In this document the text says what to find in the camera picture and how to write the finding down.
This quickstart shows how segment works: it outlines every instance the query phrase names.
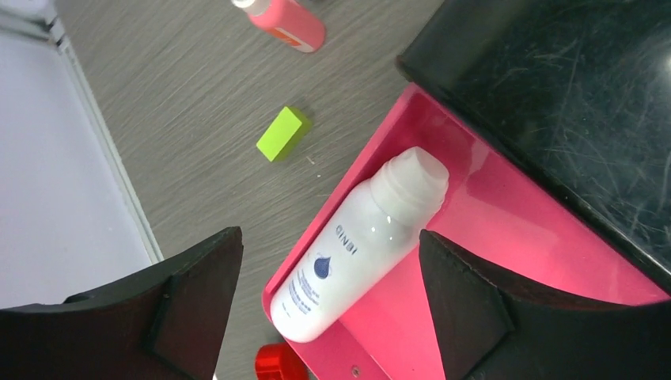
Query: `blue logo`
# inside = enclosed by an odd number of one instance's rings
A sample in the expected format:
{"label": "blue logo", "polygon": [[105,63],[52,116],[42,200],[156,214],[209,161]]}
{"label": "blue logo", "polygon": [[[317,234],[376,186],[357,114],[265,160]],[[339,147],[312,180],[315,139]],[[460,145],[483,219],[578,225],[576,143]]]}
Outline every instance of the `blue logo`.
{"label": "blue logo", "polygon": [[320,257],[315,260],[315,275],[320,279],[325,279],[328,277],[329,263],[331,263],[331,257]]}

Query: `white wall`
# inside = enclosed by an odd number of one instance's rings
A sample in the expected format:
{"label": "white wall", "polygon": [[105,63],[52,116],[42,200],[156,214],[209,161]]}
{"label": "white wall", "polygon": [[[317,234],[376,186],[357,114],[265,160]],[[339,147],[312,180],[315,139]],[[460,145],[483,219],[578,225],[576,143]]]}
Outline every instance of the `white wall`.
{"label": "white wall", "polygon": [[0,31],[0,308],[60,303],[149,265],[64,61]]}

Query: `black surface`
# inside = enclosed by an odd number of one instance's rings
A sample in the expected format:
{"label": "black surface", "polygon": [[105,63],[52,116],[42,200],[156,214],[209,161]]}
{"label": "black surface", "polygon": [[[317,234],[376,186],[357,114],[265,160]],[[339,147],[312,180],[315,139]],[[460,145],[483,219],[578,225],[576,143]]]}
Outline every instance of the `black surface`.
{"label": "black surface", "polygon": [[399,67],[671,292],[671,2],[450,0]]}

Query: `white bottle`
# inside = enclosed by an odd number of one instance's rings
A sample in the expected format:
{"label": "white bottle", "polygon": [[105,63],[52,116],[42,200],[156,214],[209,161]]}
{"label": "white bottle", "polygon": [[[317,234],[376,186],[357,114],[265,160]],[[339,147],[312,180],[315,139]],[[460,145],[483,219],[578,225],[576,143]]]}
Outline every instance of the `white bottle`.
{"label": "white bottle", "polygon": [[343,315],[412,251],[445,200],[448,176],[413,147],[352,189],[273,297],[277,330],[310,342]]}

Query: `pink bottle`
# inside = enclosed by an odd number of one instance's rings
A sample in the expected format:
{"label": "pink bottle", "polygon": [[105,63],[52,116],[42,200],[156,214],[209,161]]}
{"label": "pink bottle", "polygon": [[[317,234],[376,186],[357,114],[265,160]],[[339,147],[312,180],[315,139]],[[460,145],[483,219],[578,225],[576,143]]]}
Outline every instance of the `pink bottle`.
{"label": "pink bottle", "polygon": [[249,20],[298,51],[312,53],[326,37],[324,24],[294,0],[232,0]]}

